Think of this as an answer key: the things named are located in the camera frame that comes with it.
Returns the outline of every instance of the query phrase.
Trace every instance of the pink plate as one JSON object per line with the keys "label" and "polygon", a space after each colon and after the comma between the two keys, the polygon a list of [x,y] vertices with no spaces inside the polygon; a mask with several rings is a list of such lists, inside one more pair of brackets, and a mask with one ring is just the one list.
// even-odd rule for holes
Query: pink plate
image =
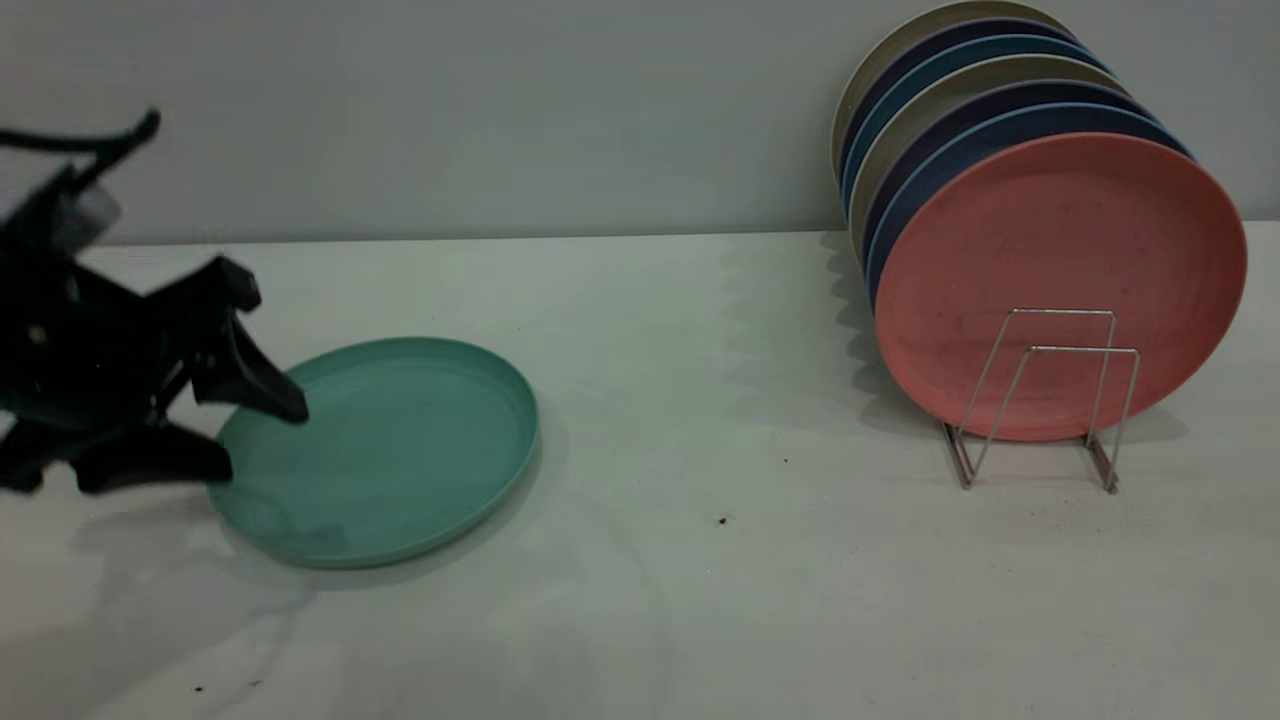
{"label": "pink plate", "polygon": [[[1108,133],[1010,147],[934,195],[897,238],[876,331],[899,384],[959,424],[1011,307],[1114,310],[1116,347],[1142,352],[1130,414],[1171,393],[1222,340],[1244,291],[1244,227],[1213,178],[1184,155]],[[966,430],[986,434],[1029,345],[1100,346],[1107,320],[1012,320]],[[997,434],[1084,434],[1100,355],[1039,354]],[[1120,421],[1130,356],[1107,365],[1098,427]]]}

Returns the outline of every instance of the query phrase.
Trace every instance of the stack of plates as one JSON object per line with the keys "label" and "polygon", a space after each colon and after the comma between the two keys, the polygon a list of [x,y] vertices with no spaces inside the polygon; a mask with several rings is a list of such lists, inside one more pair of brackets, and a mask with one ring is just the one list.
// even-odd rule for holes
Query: stack of plates
{"label": "stack of plates", "polygon": [[[890,33],[845,88],[831,154],[884,361],[945,421],[960,423],[1012,307],[1112,310],[1115,345],[1142,352],[1138,413],[1199,368],[1239,305],[1230,199],[1041,10],[957,3]],[[966,428],[991,429],[1028,345],[1106,334],[1105,318],[1019,316]],[[1100,363],[1037,356],[997,437],[1083,434]],[[1100,427],[1121,419],[1129,368],[1117,370]]]}

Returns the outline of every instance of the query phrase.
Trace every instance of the robotic arm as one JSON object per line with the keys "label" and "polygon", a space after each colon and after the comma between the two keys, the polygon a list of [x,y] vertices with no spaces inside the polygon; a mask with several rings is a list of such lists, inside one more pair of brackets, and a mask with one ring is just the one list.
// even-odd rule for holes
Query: robotic arm
{"label": "robotic arm", "polygon": [[115,137],[0,131],[0,147],[92,156],[83,169],[67,164],[0,223],[0,410],[17,418],[0,442],[0,488],[35,492],[55,460],[70,462],[90,495],[229,482],[227,451],[166,419],[188,382],[200,404],[307,420],[302,391],[237,319],[261,302],[252,273],[219,256],[141,296],[76,263],[119,217],[99,177],[159,127],[152,110]]}

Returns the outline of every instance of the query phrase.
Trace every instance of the beige plate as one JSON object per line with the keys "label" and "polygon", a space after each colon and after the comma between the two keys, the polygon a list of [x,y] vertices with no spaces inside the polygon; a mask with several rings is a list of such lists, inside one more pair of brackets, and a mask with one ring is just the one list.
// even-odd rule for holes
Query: beige plate
{"label": "beige plate", "polygon": [[920,40],[938,32],[940,29],[951,27],[957,23],[968,20],[979,20],[982,18],[1021,18],[1025,20],[1038,20],[1047,26],[1056,27],[1062,32],[1070,33],[1066,26],[1053,19],[1051,15],[1037,10],[1036,8],[1028,8],[1020,3],[1007,3],[997,0],[972,0],[968,3],[955,3],[952,5],[943,5],[934,10],[929,10],[915,19],[908,20],[905,24],[888,33],[884,40],[879,41],[872,51],[863,60],[861,65],[854,72],[854,77],[849,78],[849,85],[845,86],[845,94],[840,97],[840,105],[836,106],[836,119],[832,122],[831,129],[831,170],[836,176],[836,184],[840,184],[840,160],[837,155],[840,154],[841,140],[845,136],[845,126],[849,124],[849,118],[854,114],[854,108],[861,101],[867,91],[870,90],[872,83],[876,78],[881,76],[890,64],[893,63],[902,53],[906,53],[911,46],[914,46]]}
{"label": "beige plate", "polygon": [[1129,92],[1103,70],[1079,60],[1057,55],[1006,55],[961,68],[920,91],[902,106],[881,131],[867,151],[854,177],[849,200],[849,234],[854,256],[861,263],[867,210],[884,174],[906,150],[908,143],[943,115],[983,92],[1030,79],[1075,79]]}

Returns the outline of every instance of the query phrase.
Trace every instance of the plate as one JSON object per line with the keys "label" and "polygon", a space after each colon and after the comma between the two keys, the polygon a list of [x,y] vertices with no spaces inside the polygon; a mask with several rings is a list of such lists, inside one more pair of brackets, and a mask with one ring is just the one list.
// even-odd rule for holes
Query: plate
{"label": "plate", "polygon": [[841,199],[845,204],[845,218],[849,218],[849,201],[852,193],[854,178],[858,177],[858,169],[861,167],[863,159],[867,156],[867,151],[870,150],[872,143],[899,110],[923,90],[961,68],[992,58],[1024,54],[1071,58],[1106,70],[1106,67],[1092,53],[1082,49],[1079,45],[1034,35],[998,35],[982,40],[972,40],[929,58],[904,76],[902,79],[893,83],[893,87],[876,102],[876,106],[867,115],[867,122],[854,135],[854,143],[850,146],[849,156],[845,159],[845,174],[841,176]]}
{"label": "plate", "polygon": [[837,155],[840,152],[840,143],[845,136],[845,129],[849,127],[849,117],[852,115],[854,108],[863,99],[867,88],[876,82],[876,78],[884,72],[884,68],[887,68],[890,63],[892,63],[909,47],[942,28],[966,20],[996,17],[1037,20],[1047,26],[1056,27],[1064,32],[1069,32],[1066,26],[1056,20],[1052,15],[1023,5],[1021,3],[987,0],[952,3],[950,5],[929,10],[928,13],[902,23],[897,27],[897,29],[890,32],[883,40],[881,40],[867,55],[867,58],[863,59],[863,61],[858,65],[858,69],[854,70],[854,74],[849,78],[849,83],[845,86],[845,92],[841,95],[840,102],[836,104],[836,117],[832,120],[831,131],[831,172],[836,177],[837,186],[840,184],[840,172],[844,169],[844,163],[837,161]]}
{"label": "plate", "polygon": [[[955,424],[1009,309],[1112,310],[1115,346],[1142,352],[1137,414],[1212,354],[1245,264],[1235,206],[1194,160],[1128,135],[1060,135],[970,167],[915,214],[884,266],[876,332],[906,393]],[[1014,320],[968,429],[989,432],[1027,346],[1098,346],[1106,336],[1103,318]],[[1082,436],[1100,369],[1097,355],[1036,356],[997,437]],[[1130,369],[1128,357],[1108,364],[1100,427],[1120,421]]]}
{"label": "plate", "polygon": [[934,55],[946,53],[947,50],[957,45],[964,45],[972,40],[982,40],[983,37],[995,37],[1000,35],[1036,35],[1039,37],[1061,40],[1084,49],[1074,37],[1071,37],[1071,33],[1066,31],[1057,29],[1056,27],[1047,26],[1044,23],[1016,18],[984,18],[940,29],[938,32],[913,45],[905,53],[899,55],[892,63],[890,63],[884,72],[876,78],[863,97],[858,101],[858,105],[854,106],[854,111],[849,117],[849,124],[845,126],[840,143],[838,161],[841,169],[845,167],[845,158],[849,156],[849,149],[854,142],[854,136],[858,133],[858,129],[863,127],[863,123],[867,122],[867,114],[870,113],[872,108],[876,106],[876,102],[878,102],[879,99],[883,97],[891,87],[893,87],[893,83],[902,79],[904,76],[920,67],[922,63]]}
{"label": "plate", "polygon": [[914,145],[925,128],[982,94],[1023,82],[1051,79],[1091,82],[1124,92],[1124,87],[1115,78],[1088,63],[1055,55],[1010,55],[983,60],[948,74],[920,91],[890,118],[884,129],[872,142],[858,176],[854,177],[849,202],[849,232],[856,251],[858,266],[861,268],[865,261],[863,241],[872,199],[876,197],[890,168],[902,167],[897,161],[899,156],[909,145]]}
{"label": "plate", "polygon": [[447,543],[498,507],[534,452],[532,389],[474,345],[383,340],[288,375],[311,420],[237,410],[218,438],[236,479],[209,488],[228,525],[288,562],[365,568]]}
{"label": "plate", "polygon": [[[902,183],[906,182],[906,178],[938,149],[951,141],[951,138],[1005,113],[1055,102],[1106,105],[1108,108],[1128,110],[1156,122],[1151,113],[1124,92],[1117,92],[1110,87],[1102,87],[1091,82],[1029,81],[988,91],[963,102],[938,118],[932,126],[916,133],[916,137],[908,142],[892,161],[888,172],[882,174],[874,192],[867,192],[865,188],[855,187],[855,197],[861,197],[864,202],[865,199],[870,199],[869,206],[860,215],[861,224],[858,227],[861,232],[855,237],[860,240],[864,237],[863,233],[869,233],[868,228],[874,229],[879,224],[890,200],[892,200]],[[865,187],[870,187],[872,181],[876,178],[868,177],[865,179]],[[859,263],[865,266],[865,252],[869,250],[870,243],[864,246],[855,242],[854,247],[860,252],[858,258]]]}
{"label": "plate", "polygon": [[1142,137],[1190,155],[1169,131],[1137,113],[1089,102],[1052,102],[1023,108],[986,120],[947,141],[937,152],[920,163],[890,199],[884,214],[872,233],[867,251],[867,296],[872,313],[877,307],[877,290],[884,263],[892,254],[897,236],[915,213],[951,178],[970,165],[1006,147],[1053,135],[1076,132],[1108,132]]}

